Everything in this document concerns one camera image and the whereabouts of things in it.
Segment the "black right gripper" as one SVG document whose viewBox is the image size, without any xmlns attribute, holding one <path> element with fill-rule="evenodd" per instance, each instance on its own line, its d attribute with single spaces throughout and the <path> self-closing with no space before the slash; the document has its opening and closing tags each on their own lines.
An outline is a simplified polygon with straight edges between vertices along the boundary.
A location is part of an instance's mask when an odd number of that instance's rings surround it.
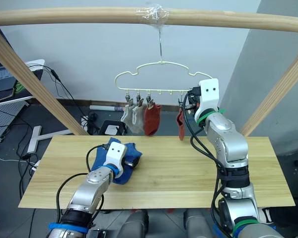
<svg viewBox="0 0 298 238">
<path fill-rule="evenodd" d="M 197 110 L 200 104 L 201 88 L 196 86 L 191 88 L 188 92 L 188 101 L 189 105 L 187 106 L 188 110 Z"/>
</svg>

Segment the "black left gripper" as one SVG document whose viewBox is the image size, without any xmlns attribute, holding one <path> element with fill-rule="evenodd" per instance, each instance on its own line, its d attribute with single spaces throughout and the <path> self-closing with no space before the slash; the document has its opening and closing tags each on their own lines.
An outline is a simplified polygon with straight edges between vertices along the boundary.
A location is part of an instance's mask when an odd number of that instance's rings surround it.
<svg viewBox="0 0 298 238">
<path fill-rule="evenodd" d="M 138 165 L 139 161 L 140 161 L 140 158 L 135 158 L 135 159 L 124 158 L 123 165 L 131 169 L 134 169 Z"/>
</svg>

